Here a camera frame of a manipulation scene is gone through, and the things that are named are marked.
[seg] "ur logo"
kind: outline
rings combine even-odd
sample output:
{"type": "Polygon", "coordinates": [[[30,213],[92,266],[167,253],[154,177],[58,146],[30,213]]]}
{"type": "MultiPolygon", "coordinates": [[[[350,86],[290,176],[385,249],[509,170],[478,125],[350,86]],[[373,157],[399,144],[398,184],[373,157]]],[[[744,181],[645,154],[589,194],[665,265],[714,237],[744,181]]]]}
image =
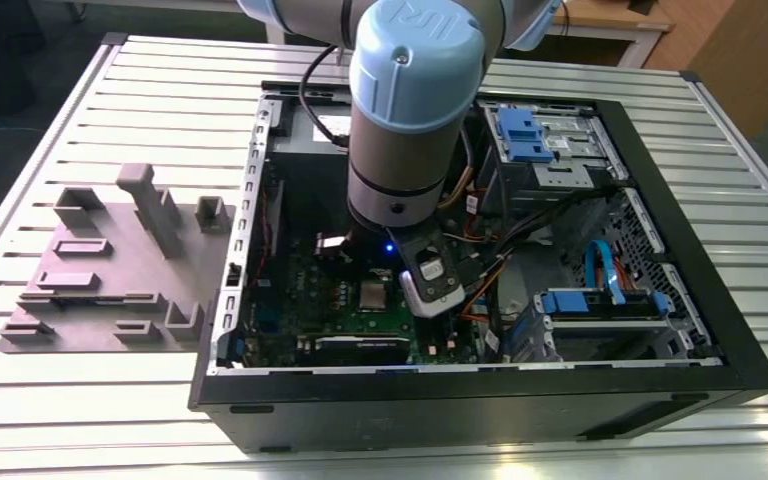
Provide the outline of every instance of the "ur logo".
{"type": "Polygon", "coordinates": [[[458,14],[450,15],[431,8],[417,6],[411,0],[389,1],[382,5],[385,21],[429,32],[434,40],[446,40],[457,24],[458,14]]]}

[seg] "aluminum slotted table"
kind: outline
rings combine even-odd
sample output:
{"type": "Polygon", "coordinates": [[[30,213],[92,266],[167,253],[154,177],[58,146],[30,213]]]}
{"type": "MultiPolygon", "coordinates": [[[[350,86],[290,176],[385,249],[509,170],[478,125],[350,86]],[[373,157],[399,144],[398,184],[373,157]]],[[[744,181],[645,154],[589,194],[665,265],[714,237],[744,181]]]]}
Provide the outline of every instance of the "aluminum slotted table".
{"type": "MultiPolygon", "coordinates": [[[[178,202],[238,202],[260,84],[298,82],[318,53],[107,40],[0,207],[0,327],[59,224],[63,188],[92,185],[104,201],[124,201],[120,163],[151,162],[178,202]]],[[[333,58],[314,81],[347,74],[333,58]]],[[[673,72],[498,61],[485,90],[625,104],[768,354],[768,170],[708,89],[673,72]]],[[[0,474],[768,478],[768,396],[631,441],[247,457],[187,409],[194,364],[194,353],[0,354],[0,474]]]]}

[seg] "light blue joint cap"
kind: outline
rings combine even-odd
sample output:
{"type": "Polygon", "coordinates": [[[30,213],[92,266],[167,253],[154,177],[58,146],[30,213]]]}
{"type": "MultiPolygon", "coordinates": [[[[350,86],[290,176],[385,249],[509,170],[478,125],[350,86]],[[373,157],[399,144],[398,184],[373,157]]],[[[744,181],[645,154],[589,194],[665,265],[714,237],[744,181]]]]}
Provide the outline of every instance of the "light blue joint cap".
{"type": "Polygon", "coordinates": [[[275,0],[236,0],[242,10],[255,20],[263,23],[281,27],[285,32],[293,33],[283,23],[278,8],[275,7],[275,0]]]}
{"type": "Polygon", "coordinates": [[[358,27],[355,105],[382,128],[421,134],[467,112],[483,77],[485,36],[451,0],[379,0],[358,27]]]}
{"type": "MultiPolygon", "coordinates": [[[[542,39],[545,38],[545,35],[547,35],[547,31],[554,24],[554,17],[557,16],[557,11],[562,6],[562,1],[563,0],[549,0],[537,21],[530,25],[527,31],[523,32],[521,38],[518,38],[518,40],[515,40],[515,42],[506,48],[514,48],[515,50],[534,50],[535,47],[539,46],[539,43],[542,43],[542,39]]],[[[511,25],[515,11],[514,0],[503,0],[503,6],[506,7],[507,25],[511,25]]]]}

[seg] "black case frame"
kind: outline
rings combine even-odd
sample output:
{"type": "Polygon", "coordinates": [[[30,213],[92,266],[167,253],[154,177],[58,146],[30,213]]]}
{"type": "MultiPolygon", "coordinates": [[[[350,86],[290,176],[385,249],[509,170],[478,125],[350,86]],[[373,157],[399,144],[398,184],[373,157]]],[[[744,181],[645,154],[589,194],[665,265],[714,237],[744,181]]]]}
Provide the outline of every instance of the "black case frame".
{"type": "MultiPolygon", "coordinates": [[[[298,84],[267,84],[273,98],[298,84]]],[[[349,97],[345,86],[315,86],[349,97]]],[[[725,366],[423,374],[208,376],[202,340],[190,408],[250,452],[370,450],[630,438],[712,406],[768,394],[768,360],[621,103],[526,95],[497,102],[590,104],[679,270],[725,366]]]]}

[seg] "motherboard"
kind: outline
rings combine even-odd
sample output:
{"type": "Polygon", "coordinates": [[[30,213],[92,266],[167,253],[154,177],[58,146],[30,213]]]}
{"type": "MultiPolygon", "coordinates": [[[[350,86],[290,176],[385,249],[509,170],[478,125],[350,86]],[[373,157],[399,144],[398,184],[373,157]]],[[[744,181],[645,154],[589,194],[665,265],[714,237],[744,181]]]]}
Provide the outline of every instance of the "motherboard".
{"type": "Polygon", "coordinates": [[[251,289],[236,353],[252,367],[478,363],[477,326],[455,314],[419,318],[386,238],[290,241],[251,289]]]}

